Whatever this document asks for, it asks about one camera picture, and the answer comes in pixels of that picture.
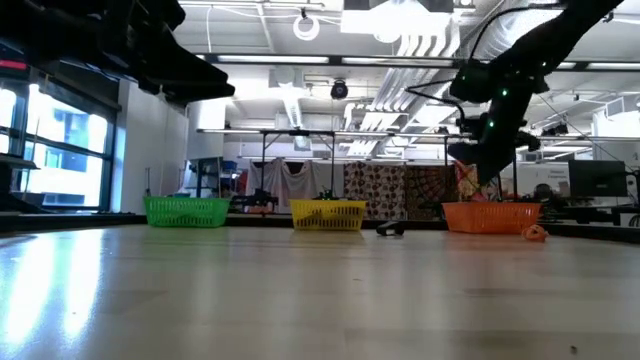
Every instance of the computer monitor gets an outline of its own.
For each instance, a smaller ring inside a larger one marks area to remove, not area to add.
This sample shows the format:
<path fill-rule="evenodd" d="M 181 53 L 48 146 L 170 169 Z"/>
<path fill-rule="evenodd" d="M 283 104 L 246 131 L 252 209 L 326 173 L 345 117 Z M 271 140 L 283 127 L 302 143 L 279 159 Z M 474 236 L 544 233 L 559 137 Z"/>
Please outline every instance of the computer monitor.
<path fill-rule="evenodd" d="M 626 197 L 624 162 L 570 160 L 569 185 L 573 197 Z"/>

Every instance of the yellow basket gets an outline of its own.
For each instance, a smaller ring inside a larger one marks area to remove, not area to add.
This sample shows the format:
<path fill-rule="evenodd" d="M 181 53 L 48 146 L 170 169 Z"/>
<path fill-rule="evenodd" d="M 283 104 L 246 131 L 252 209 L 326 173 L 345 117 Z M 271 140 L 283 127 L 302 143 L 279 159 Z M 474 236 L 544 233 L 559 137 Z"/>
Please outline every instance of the yellow basket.
<path fill-rule="evenodd" d="M 366 201 L 289 200 L 296 230 L 351 230 L 362 227 Z"/>

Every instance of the curtain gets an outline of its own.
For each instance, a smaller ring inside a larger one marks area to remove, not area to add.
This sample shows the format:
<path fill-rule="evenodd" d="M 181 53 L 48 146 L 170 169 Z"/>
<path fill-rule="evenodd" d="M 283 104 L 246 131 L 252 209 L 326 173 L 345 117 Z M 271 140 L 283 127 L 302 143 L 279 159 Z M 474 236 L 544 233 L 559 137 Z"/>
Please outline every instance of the curtain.
<path fill-rule="evenodd" d="M 458 201 L 453 166 L 408 166 L 405 172 L 408 220 L 438 218 L 440 204 Z"/>
<path fill-rule="evenodd" d="M 260 188 L 262 169 L 253 163 L 249 167 L 247 194 L 252 195 Z M 344 174 L 341 165 L 335 167 L 334 194 L 340 195 L 344 188 Z M 264 190 L 278 198 L 276 213 L 290 214 L 290 199 L 312 199 L 324 189 L 331 187 L 331 164 L 316 164 L 306 161 L 299 172 L 292 173 L 282 159 L 275 159 L 264 165 Z"/>
<path fill-rule="evenodd" d="M 344 167 L 345 196 L 367 201 L 367 219 L 404 220 L 404 173 L 403 166 L 347 164 Z"/>
<path fill-rule="evenodd" d="M 487 185 L 478 184 L 478 171 L 475 165 L 466 166 L 456 161 L 456 178 L 460 201 L 498 201 L 498 178 L 494 178 Z"/>

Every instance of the orange basket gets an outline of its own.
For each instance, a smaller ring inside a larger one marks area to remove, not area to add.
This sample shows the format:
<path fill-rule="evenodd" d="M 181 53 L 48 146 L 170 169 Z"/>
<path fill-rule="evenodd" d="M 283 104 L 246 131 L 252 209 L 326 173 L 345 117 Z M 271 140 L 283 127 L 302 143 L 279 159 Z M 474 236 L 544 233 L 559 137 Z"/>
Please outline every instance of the orange basket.
<path fill-rule="evenodd" d="M 442 204 L 449 231 L 472 234 L 521 234 L 535 225 L 540 204 L 447 203 Z"/>

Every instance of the green basket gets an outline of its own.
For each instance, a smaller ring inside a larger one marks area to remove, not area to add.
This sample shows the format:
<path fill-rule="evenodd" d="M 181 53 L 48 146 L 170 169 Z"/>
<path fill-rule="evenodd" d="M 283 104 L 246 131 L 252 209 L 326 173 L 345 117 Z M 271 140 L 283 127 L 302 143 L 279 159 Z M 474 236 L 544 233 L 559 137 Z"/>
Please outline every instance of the green basket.
<path fill-rule="evenodd" d="M 224 225 L 229 200 L 179 197 L 145 197 L 147 222 L 161 227 L 204 227 Z"/>

